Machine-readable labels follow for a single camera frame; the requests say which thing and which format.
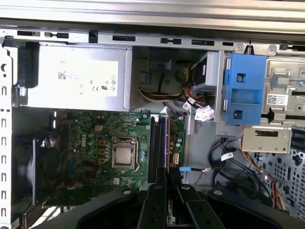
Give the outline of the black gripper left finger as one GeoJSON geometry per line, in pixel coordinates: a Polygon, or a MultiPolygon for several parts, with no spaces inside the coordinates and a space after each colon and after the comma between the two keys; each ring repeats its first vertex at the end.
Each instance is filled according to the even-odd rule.
{"type": "Polygon", "coordinates": [[[79,229],[164,229],[167,225],[167,170],[156,170],[156,183],[106,206],[78,223],[79,229]]]}

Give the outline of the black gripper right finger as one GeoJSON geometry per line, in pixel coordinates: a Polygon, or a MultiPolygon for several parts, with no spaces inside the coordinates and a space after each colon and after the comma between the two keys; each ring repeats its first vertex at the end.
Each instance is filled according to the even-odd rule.
{"type": "Polygon", "coordinates": [[[179,168],[170,169],[176,195],[174,211],[178,223],[191,229],[279,229],[273,218],[263,215],[264,205],[231,191],[212,189],[202,198],[196,189],[182,183],[179,168]]]}

